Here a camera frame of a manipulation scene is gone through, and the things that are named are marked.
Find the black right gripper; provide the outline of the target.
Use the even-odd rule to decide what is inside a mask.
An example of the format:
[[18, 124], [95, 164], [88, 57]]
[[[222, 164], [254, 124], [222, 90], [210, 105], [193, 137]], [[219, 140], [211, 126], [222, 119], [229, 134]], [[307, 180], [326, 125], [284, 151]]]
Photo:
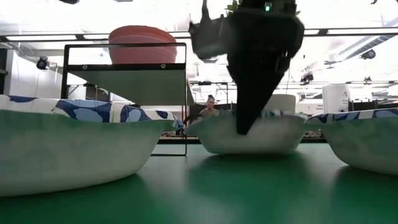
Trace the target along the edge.
[[230, 35], [228, 58], [277, 57], [263, 62], [230, 60], [237, 86], [236, 132], [246, 135], [300, 48], [305, 26], [295, 0], [232, 1], [226, 6]]

